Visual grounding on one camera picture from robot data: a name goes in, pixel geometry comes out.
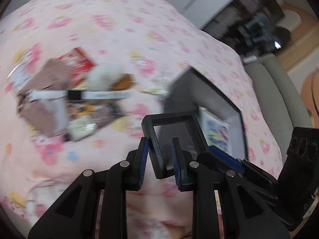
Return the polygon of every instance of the gray chair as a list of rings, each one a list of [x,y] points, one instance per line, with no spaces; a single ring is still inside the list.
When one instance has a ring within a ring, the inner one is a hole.
[[[264,119],[275,137],[283,162],[294,127],[312,127],[307,109],[295,85],[273,54],[245,66]]]

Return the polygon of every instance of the snack package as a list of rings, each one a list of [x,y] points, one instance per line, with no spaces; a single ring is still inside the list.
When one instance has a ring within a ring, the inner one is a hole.
[[[141,93],[153,94],[158,97],[160,101],[166,101],[170,96],[170,85],[172,84],[172,71],[170,69],[160,67],[157,75],[152,79],[155,84],[153,87],[140,89]]]
[[[63,132],[69,123],[64,98],[25,103],[20,116],[48,138]]]
[[[33,78],[24,83],[18,96],[24,97],[29,90],[67,90],[71,86],[71,68],[63,61],[49,59]]]
[[[8,75],[7,79],[12,85],[16,93],[20,92],[22,88],[32,79],[23,62],[19,63]]]
[[[220,120],[206,108],[199,108],[200,125],[208,146],[216,146],[225,153],[232,155],[228,130],[230,124]]]
[[[133,75],[125,73],[122,78],[110,88],[110,91],[123,91],[129,89],[134,84],[135,81]]]
[[[74,48],[69,53],[58,58],[63,60],[68,66],[72,67],[72,86],[75,87],[81,83],[87,73],[91,70],[95,63],[80,48]]]
[[[73,87],[72,90],[87,90],[87,88],[87,82],[84,80],[80,82],[77,86]]]
[[[88,103],[72,103],[68,106],[70,124],[65,140],[81,140],[97,129],[103,128],[116,118],[122,117],[121,110],[115,102],[105,101],[93,105]]]

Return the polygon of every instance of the cartoon print fabric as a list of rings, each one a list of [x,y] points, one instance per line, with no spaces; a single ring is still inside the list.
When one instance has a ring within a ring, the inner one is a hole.
[[[33,226],[69,185],[70,182],[61,179],[43,181],[29,191],[26,199],[15,199],[19,196],[13,191],[10,194],[9,201],[12,200],[12,202],[10,202],[11,207],[18,205],[21,212],[20,214],[27,216],[30,225]],[[95,238],[98,238],[99,233],[103,195],[104,191],[101,191]],[[170,238],[168,230],[159,220],[149,218],[147,215],[135,211],[130,207],[127,208],[127,228],[129,238]]]
[[[120,101],[125,116],[79,142],[47,139],[16,114],[6,77],[19,63],[35,74],[50,58],[82,47],[98,64],[124,65],[134,75],[131,96]],[[36,219],[44,203],[26,198],[39,182],[72,181],[83,170],[101,171],[125,159],[143,135],[141,121],[162,112],[162,102],[141,90],[176,80],[192,66],[241,110],[249,158],[278,176],[279,147],[263,116],[239,56],[199,31],[163,0],[32,0],[0,22],[0,201],[22,219]],[[142,190],[128,205],[149,218],[191,226],[192,196],[174,179],[156,180],[148,160]],[[29,209],[32,217],[26,217]]]

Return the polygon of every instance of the red snack box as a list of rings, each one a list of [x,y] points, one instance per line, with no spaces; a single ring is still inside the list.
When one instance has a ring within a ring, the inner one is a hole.
[[[80,47],[72,49],[58,59],[63,60],[68,66],[72,67],[73,87],[82,82],[86,78],[87,72],[96,65]]]

